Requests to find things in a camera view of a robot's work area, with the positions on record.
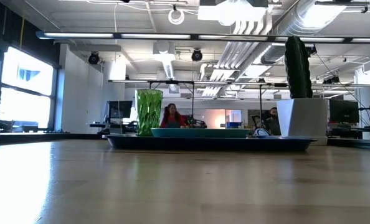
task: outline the green vase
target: green vase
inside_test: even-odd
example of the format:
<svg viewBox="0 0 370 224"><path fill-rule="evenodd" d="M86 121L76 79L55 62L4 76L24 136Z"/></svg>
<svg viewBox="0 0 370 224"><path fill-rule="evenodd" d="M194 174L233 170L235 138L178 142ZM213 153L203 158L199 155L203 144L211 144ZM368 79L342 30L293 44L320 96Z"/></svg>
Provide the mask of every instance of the green vase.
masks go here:
<svg viewBox="0 0 370 224"><path fill-rule="evenodd" d="M136 90L138 136L152 136L151 128L159 127L162 100L163 92L160 90Z"/></svg>

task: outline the white planter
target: white planter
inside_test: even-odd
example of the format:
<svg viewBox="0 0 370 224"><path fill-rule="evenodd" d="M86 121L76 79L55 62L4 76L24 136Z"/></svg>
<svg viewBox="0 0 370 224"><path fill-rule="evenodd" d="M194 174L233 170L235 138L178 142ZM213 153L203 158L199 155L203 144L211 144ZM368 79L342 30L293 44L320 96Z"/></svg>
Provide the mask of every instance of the white planter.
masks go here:
<svg viewBox="0 0 370 224"><path fill-rule="evenodd" d="M328 100L301 98L277 103L280 132L284 137L313 138L314 145L326 145Z"/></svg>

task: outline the man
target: man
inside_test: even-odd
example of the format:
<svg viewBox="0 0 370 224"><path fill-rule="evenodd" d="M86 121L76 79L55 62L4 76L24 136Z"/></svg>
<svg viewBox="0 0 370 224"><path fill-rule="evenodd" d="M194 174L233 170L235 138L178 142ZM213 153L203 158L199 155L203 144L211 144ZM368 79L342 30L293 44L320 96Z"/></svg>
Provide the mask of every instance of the man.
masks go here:
<svg viewBox="0 0 370 224"><path fill-rule="evenodd" d="M262 115L262 121L265 129L270 131L272 135L280 135L280 126L278 119L278 108L273 107Z"/></svg>

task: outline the teal tray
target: teal tray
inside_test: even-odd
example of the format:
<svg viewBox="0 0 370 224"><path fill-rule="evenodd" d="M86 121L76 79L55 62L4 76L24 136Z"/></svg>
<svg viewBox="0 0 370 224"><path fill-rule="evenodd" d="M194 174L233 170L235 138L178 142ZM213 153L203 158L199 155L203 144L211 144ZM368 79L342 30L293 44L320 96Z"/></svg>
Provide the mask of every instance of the teal tray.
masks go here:
<svg viewBox="0 0 370 224"><path fill-rule="evenodd" d="M152 128L160 138L247 138L248 129Z"/></svg>

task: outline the white ceiling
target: white ceiling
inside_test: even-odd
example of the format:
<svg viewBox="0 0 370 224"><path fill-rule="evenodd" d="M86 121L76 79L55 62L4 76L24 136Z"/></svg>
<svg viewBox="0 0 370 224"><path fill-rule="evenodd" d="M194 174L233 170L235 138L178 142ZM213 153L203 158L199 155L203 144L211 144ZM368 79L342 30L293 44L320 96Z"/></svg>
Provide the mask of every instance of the white ceiling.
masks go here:
<svg viewBox="0 0 370 224"><path fill-rule="evenodd" d="M31 23L42 30L57 31L57 29L46 19L44 19L33 8L29 7L24 1L0 0L18 14L21 14L24 6L25 17ZM277 19L295 0L282 0L283 6L274 12ZM113 32L114 4L89 4L86 2L62 2L59 0L27 0L39 12L56 24L62 31L72 32ZM187 9L196 10L199 0L188 1ZM151 5L152 9L166 9L170 6ZM176 26L168 21L168 11L151 12L157 32L167 33L205 33L218 34L229 33L228 27L221 26L216 21L199 21L197 16L186 14L185 21ZM118 32L153 32L152 24L147 11L140 11L126 6L118 6L116 9L116 21ZM330 25L325 27L319 35L360 35L370 36L370 13L361 14L341 13ZM115 44L114 40L93 40L78 41L78 45L83 44ZM157 69L162 68L161 62L152 59L153 41L145 40L119 40L117 42L129 56L129 60L138 68L139 73L155 73ZM193 48L201 48L204 52L203 60L219 60L224 51L225 42L175 42L175 45L181 52L181 61L173 62L174 69L199 71L201 63L192 63L190 52ZM353 69L358 64L350 63L352 61L363 61L366 56L370 56L370 45L324 45L316 46L318 54L329 67L329 69L339 68L340 77L346 81L353 80ZM107 60L115 57L114 52L103 55ZM328 72L328 69L322 65L317 57L310 59L310 70L313 77ZM285 81L285 67L275 66L269 70L268 79L275 81Z"/></svg>

